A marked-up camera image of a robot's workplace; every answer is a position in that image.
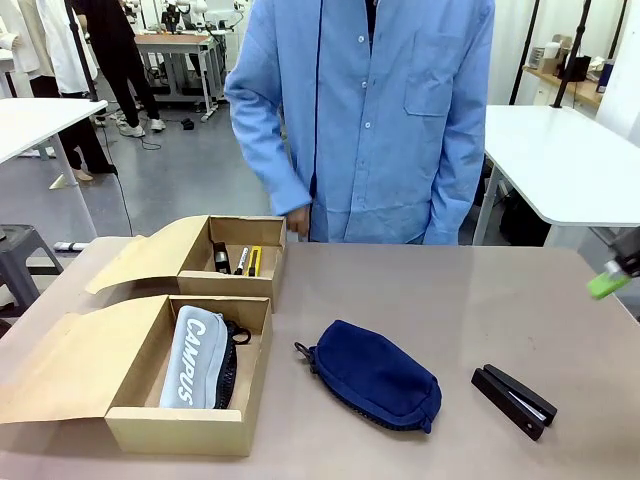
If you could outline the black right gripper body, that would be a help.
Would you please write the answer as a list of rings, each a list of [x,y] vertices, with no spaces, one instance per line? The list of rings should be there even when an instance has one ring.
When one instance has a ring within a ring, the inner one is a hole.
[[[639,237],[638,229],[629,229],[613,236],[609,244],[613,259],[606,264],[606,273],[610,277],[639,276]]]

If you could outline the person right hand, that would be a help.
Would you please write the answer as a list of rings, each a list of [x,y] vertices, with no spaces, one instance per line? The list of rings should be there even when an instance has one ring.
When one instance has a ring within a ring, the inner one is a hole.
[[[299,237],[307,237],[311,226],[311,205],[304,205],[286,214],[287,230]]]

